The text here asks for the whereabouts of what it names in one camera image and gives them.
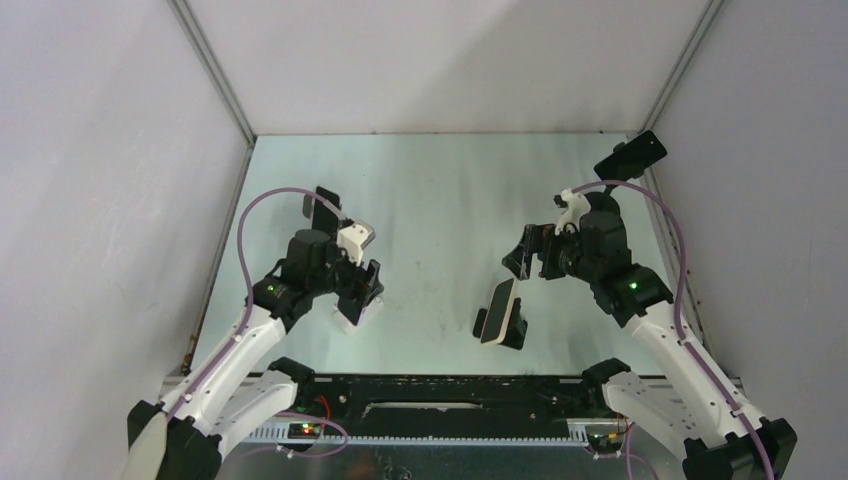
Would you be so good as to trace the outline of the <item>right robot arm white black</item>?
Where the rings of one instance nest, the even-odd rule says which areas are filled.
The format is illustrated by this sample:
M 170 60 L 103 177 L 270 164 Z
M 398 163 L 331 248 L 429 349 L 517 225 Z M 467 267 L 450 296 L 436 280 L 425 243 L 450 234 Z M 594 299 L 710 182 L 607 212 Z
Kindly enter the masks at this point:
M 588 414 L 624 415 L 677 457 L 688 479 L 782 477 L 796 432 L 784 419 L 767 419 L 710 359 L 677 316 L 667 285 L 633 261 L 618 214 L 591 211 L 560 224 L 526 225 L 502 264 L 526 280 L 534 259 L 546 280 L 586 282 L 600 309 L 649 351 L 675 394 L 650 392 L 627 365 L 610 359 L 584 373 Z

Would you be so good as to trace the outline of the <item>phone with white case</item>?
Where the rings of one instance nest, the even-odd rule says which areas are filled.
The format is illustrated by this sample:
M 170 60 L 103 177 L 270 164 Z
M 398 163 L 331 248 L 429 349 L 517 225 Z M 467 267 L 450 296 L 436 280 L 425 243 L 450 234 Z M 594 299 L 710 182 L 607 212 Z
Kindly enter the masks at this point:
M 315 188 L 319 200 L 314 201 L 311 220 L 312 228 L 328 235 L 335 235 L 339 229 L 341 202 L 338 194 L 322 186 Z

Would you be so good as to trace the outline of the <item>phone with cream case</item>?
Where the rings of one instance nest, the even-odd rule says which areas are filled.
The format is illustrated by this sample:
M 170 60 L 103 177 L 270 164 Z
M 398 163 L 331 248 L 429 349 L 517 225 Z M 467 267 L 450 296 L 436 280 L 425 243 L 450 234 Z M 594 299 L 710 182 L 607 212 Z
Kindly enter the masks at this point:
M 516 297 L 517 283 L 517 279 L 511 278 L 495 286 L 480 335 L 482 345 L 498 344 L 506 338 Z

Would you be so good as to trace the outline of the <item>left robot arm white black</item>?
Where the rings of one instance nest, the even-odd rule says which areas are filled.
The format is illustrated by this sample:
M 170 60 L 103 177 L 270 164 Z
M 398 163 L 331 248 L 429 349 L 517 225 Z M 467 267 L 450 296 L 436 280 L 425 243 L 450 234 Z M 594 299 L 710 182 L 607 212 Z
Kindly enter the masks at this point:
M 242 318 L 199 369 L 157 403 L 141 401 L 131 410 L 123 478 L 213 479 L 232 450 L 272 416 L 311 412 L 312 372 L 290 359 L 272 363 L 249 390 L 238 388 L 316 298 L 336 296 L 335 314 L 350 329 L 379 310 L 380 264 L 364 259 L 374 237 L 364 222 L 333 235 L 298 231 L 286 257 L 250 287 Z

